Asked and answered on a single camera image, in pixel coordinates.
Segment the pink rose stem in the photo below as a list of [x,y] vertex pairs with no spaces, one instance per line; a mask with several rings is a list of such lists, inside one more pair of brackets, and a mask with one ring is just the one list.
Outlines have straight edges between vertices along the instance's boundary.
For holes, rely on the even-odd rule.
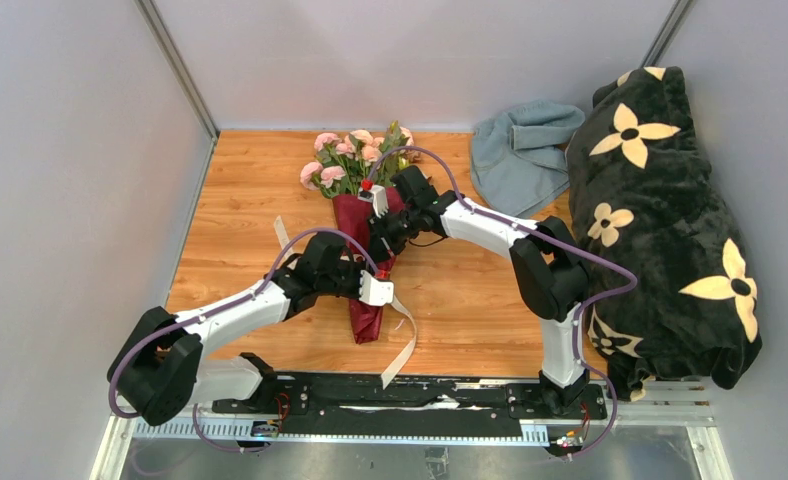
[[314,142],[315,159],[300,170],[300,184],[328,199],[357,195],[370,167],[382,155],[383,140],[367,130],[319,134]]

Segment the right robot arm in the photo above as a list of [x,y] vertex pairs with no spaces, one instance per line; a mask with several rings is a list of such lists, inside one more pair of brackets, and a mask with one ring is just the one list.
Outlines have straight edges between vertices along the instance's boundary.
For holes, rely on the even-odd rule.
[[461,240],[510,261],[522,301],[538,318],[543,344],[541,404],[566,417],[582,403],[590,375],[580,352],[580,304],[589,271],[566,225],[556,217],[523,220],[486,209],[455,190],[438,193],[411,166],[393,177],[403,207],[394,211],[384,187],[362,181],[359,198],[372,206],[368,251],[376,262],[401,254],[422,232]]

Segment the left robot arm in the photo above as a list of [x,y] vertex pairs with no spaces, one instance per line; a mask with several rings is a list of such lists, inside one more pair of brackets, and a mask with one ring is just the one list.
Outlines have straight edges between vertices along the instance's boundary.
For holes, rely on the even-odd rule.
[[303,232],[300,253],[282,249],[253,286],[212,304],[177,313],[145,311],[107,373],[108,403],[121,418],[158,426],[186,407],[238,399],[253,413],[268,411],[276,386],[267,365],[244,354],[211,354],[245,334],[312,308],[319,297],[358,299],[381,269],[360,243],[328,227]]

